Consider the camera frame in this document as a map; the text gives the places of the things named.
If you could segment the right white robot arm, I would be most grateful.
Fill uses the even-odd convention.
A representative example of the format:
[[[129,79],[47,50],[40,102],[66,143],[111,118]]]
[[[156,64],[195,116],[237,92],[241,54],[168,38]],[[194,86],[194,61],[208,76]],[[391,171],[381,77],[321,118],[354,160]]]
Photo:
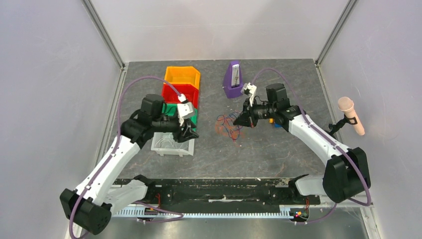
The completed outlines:
[[[359,147],[351,148],[322,130],[297,105],[291,105],[282,83],[266,87],[267,100],[257,103],[257,87],[244,84],[241,92],[248,96],[234,125],[255,127],[259,120],[273,119],[285,131],[300,139],[325,165],[322,175],[302,175],[289,181],[288,198],[302,202],[309,195],[327,196],[335,203],[355,202],[354,196],[365,192],[371,204],[371,187],[367,155]]]

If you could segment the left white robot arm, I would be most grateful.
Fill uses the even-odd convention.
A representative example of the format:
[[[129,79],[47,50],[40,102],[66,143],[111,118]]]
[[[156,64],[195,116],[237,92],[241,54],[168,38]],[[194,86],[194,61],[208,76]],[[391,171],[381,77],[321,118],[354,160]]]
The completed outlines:
[[[137,176],[127,185],[113,192],[110,187],[125,165],[143,148],[156,132],[169,132],[174,141],[186,142],[198,138],[191,121],[195,108],[181,94],[172,116],[166,115],[167,104],[161,95],[148,94],[141,107],[131,114],[118,129],[112,146],[94,170],[74,190],[64,189],[60,194],[66,218],[69,219],[69,234],[74,238],[73,224],[88,233],[101,233],[116,212],[129,204],[142,201],[151,203],[156,198],[152,181]]]

